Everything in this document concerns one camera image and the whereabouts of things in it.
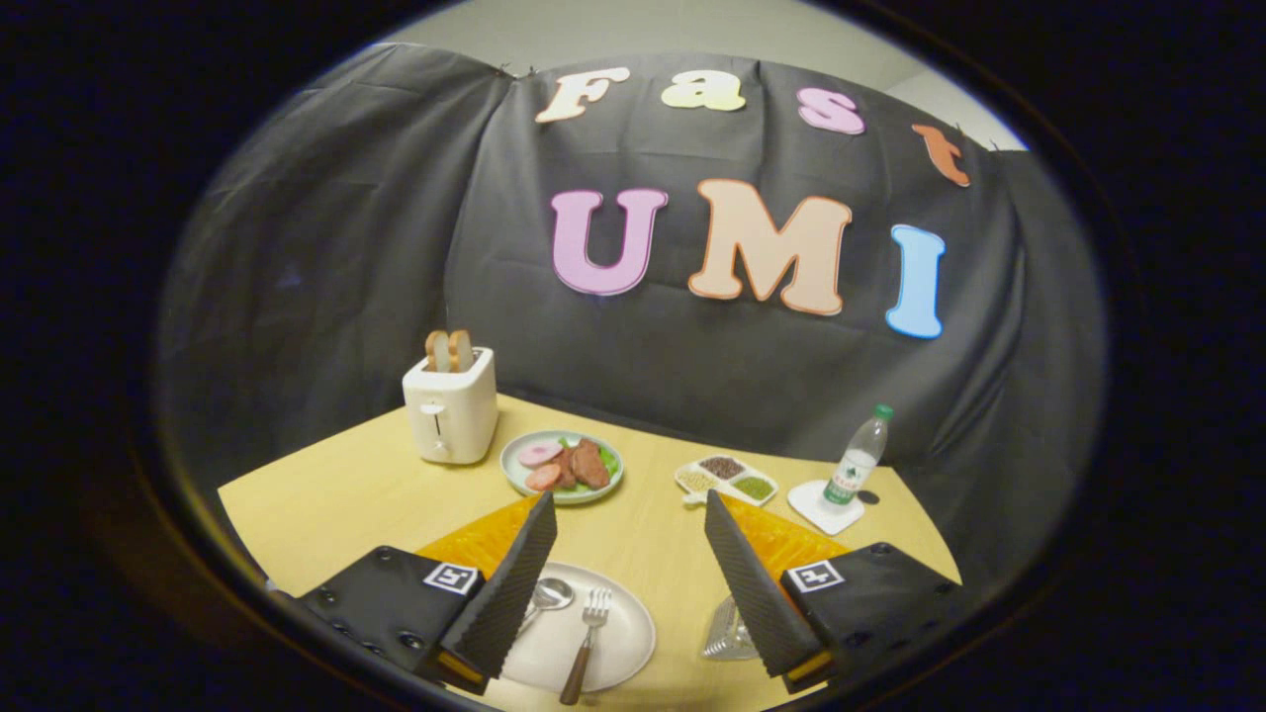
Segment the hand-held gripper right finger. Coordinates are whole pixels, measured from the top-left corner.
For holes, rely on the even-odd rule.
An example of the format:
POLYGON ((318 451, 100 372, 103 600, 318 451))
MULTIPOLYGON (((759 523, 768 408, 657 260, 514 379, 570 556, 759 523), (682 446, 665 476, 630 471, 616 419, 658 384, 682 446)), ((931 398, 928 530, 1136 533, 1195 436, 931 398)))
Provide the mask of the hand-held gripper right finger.
POLYGON ((791 693, 900 663, 966 606, 958 582, 900 547, 851 550, 722 492, 704 531, 766 671, 791 693))

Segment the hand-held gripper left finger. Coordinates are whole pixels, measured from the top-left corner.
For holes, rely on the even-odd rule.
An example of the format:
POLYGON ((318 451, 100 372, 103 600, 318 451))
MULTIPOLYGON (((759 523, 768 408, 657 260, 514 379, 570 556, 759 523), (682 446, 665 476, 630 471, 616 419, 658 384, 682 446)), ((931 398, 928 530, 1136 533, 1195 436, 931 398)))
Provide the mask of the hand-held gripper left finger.
POLYGON ((481 694, 501 675, 557 537, 553 499, 524 497, 415 552, 376 546, 298 601, 366 652, 481 694))

